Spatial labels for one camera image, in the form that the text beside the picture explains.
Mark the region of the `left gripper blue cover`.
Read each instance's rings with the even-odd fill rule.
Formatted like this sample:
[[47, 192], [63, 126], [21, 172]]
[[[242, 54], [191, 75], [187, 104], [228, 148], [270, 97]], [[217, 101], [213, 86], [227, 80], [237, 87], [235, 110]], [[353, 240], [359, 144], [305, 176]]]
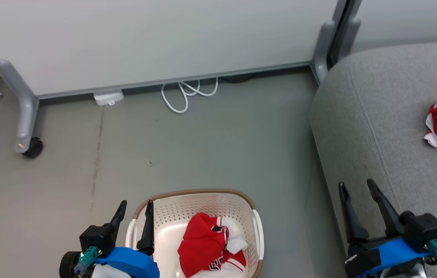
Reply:
[[[121, 201], [110, 222], [113, 226], [112, 241], [115, 244], [118, 230], [124, 220], [127, 200]], [[160, 271], [151, 256], [155, 251], [154, 242], [154, 202], [149, 200], [145, 210], [145, 223], [142, 236], [137, 241], [137, 250], [128, 247], [115, 247], [105, 258], [97, 258], [95, 264], [107, 264], [135, 278], [159, 278]]]

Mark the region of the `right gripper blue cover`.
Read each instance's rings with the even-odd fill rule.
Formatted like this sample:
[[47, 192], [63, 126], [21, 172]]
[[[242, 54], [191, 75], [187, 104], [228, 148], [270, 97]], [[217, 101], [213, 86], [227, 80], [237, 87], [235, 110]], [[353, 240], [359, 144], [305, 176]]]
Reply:
[[372, 199], [377, 203], [387, 237], [369, 239], [352, 206], [352, 197], [345, 183], [339, 183], [339, 197], [349, 243], [349, 257], [345, 272], [349, 278], [426, 278], [424, 260], [430, 256], [425, 245], [432, 239], [429, 235], [402, 235], [404, 226], [399, 214], [388, 198], [371, 178], [367, 185]]

